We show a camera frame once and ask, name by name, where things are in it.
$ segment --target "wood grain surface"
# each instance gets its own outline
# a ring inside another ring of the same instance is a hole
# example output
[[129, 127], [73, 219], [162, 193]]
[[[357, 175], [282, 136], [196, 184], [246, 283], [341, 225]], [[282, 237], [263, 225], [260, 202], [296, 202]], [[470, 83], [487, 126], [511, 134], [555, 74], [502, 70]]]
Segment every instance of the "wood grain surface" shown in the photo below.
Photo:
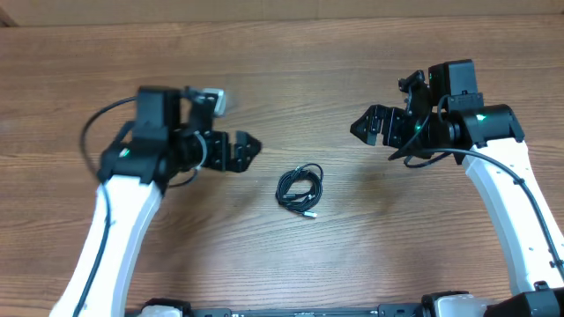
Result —
[[[0, 315], [45, 316], [78, 261], [96, 183], [78, 133], [139, 85], [230, 92], [216, 129], [263, 152], [242, 174], [170, 190], [127, 306], [153, 297], [236, 309], [373, 306], [452, 289], [509, 296], [500, 244], [453, 159], [408, 170], [348, 130], [397, 78], [472, 58], [488, 105], [512, 106], [538, 183], [564, 224], [564, 18], [383, 18], [0, 30]], [[132, 107], [97, 122], [97, 156]], [[325, 171], [317, 220], [277, 206], [279, 176]]]

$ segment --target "black cable harness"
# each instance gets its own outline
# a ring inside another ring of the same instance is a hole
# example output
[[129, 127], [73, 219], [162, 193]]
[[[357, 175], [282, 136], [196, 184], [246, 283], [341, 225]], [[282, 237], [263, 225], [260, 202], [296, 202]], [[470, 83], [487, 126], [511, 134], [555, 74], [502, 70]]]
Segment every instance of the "black cable harness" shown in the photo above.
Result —
[[[309, 169], [305, 169], [308, 166], [319, 168], [319, 176]], [[311, 188], [306, 193], [288, 194], [290, 187], [296, 181], [311, 181]], [[301, 214], [303, 217], [317, 217], [316, 213], [308, 210], [317, 205], [321, 199], [321, 194], [323, 193], [322, 181], [323, 169], [316, 163], [307, 163], [306, 165], [298, 166], [296, 169], [284, 173], [284, 175], [280, 177], [278, 189], [276, 190], [278, 204], [290, 211]]]
[[[448, 98], [448, 95], [443, 96], [441, 98], [441, 100], [439, 101], [439, 105], [442, 105], [442, 102], [444, 102], [444, 100], [446, 98]], [[405, 155], [405, 154], [410, 150], [409, 147], [411, 146], [411, 144], [417, 139], [420, 132], [428, 124], [429, 117], [431, 116], [431, 113], [432, 113], [432, 110], [427, 114], [427, 117], [425, 118], [425, 120], [421, 124], [421, 128], [415, 132], [415, 134], [412, 136], [412, 138], [404, 146], [402, 146], [401, 149], [397, 150], [392, 155], [390, 155], [388, 157], [388, 160], [391, 161], [391, 160], [399, 159], [399, 158], [405, 156], [405, 159], [404, 159], [404, 165], [405, 166], [407, 166], [409, 168], [421, 168], [421, 167], [425, 167], [425, 166], [430, 166], [433, 163], [436, 163], [436, 162], [440, 161], [441, 159], [446, 158], [450, 154], [457, 153], [457, 154], [463, 154], [463, 155], [468, 155], [468, 156], [472, 156], [472, 157], [475, 157], [475, 158], [483, 159], [483, 160], [499, 167], [503, 172], [507, 173], [509, 176], [511, 176], [511, 178], [513, 178], [513, 183], [515, 185], [519, 185], [521, 187], [521, 189], [523, 190], [523, 192], [527, 195], [527, 198], [529, 198], [529, 201], [531, 202], [532, 209], [535, 211], [535, 215], [537, 216], [538, 223], [540, 224], [540, 228], [543, 232], [543, 235], [545, 236], [546, 244], [548, 245], [550, 253], [553, 255], [553, 262], [551, 262], [550, 264], [553, 268], [554, 267], [557, 268], [557, 270], [560, 273], [560, 277], [564, 281], [564, 261], [558, 256], [558, 253], [556, 251], [556, 246], [554, 245], [553, 237], [550, 234], [550, 231], [548, 230], [548, 226], [546, 225], [545, 217], [543, 216], [542, 211], [540, 210], [540, 207], [538, 206], [537, 199], [535, 199], [535, 196], [531, 193], [531, 190], [525, 184], [525, 180], [523, 178], [519, 177], [519, 175], [517, 175], [515, 172], [513, 172], [513, 170], [511, 168], [503, 165], [503, 163], [501, 163], [500, 161], [498, 161], [494, 158], [490, 158], [487, 155], [484, 155], [482, 153], [478, 153], [478, 152], [475, 152], [475, 151], [454, 149], [454, 148], [413, 149], [413, 150], [411, 150], [411, 153], [414, 153], [414, 152], [417, 153], [417, 154], [440, 153], [441, 155], [436, 156], [434, 158], [431, 158], [431, 159], [424, 161], [422, 163], [419, 163], [419, 164], [415, 164], [415, 165], [409, 164], [409, 162], [413, 158], [413, 155]]]

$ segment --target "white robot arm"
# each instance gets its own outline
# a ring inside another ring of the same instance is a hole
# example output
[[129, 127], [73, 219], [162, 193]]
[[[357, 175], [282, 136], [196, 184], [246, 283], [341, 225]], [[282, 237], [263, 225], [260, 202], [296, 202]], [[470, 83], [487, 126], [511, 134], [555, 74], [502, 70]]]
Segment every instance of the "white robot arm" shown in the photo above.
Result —
[[[160, 206], [162, 193], [155, 182], [143, 184], [139, 177], [114, 175], [107, 183], [111, 204], [111, 227], [98, 272], [80, 311], [81, 317], [123, 316], [131, 276], [139, 248]], [[72, 316], [99, 252], [106, 222], [106, 197], [98, 189], [96, 210], [77, 268], [51, 316]]]
[[[405, 157], [410, 168], [454, 154], [484, 200], [515, 296], [492, 305], [467, 292], [437, 293], [423, 297], [423, 310], [433, 317], [560, 316], [564, 238], [532, 173], [515, 114], [507, 105], [484, 106], [471, 60], [437, 64], [428, 75], [429, 83], [423, 70], [399, 79], [399, 90], [409, 94], [406, 108], [371, 106], [351, 133], [369, 145], [382, 133], [383, 145], [398, 149], [389, 160]], [[432, 158], [435, 153], [441, 155]], [[414, 156], [428, 161], [411, 165]]]

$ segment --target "black joint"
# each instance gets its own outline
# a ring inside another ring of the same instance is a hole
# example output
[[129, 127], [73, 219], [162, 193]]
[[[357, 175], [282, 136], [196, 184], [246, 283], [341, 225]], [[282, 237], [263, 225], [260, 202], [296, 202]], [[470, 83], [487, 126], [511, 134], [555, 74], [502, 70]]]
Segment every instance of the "black joint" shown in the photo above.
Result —
[[416, 70], [408, 78], [401, 78], [397, 81], [400, 92], [409, 92], [409, 87], [425, 82], [425, 73], [423, 70]]
[[564, 261], [563, 260], [558, 260], [557, 262], [550, 261], [550, 267], [551, 268], [556, 268], [556, 267], [564, 268]]

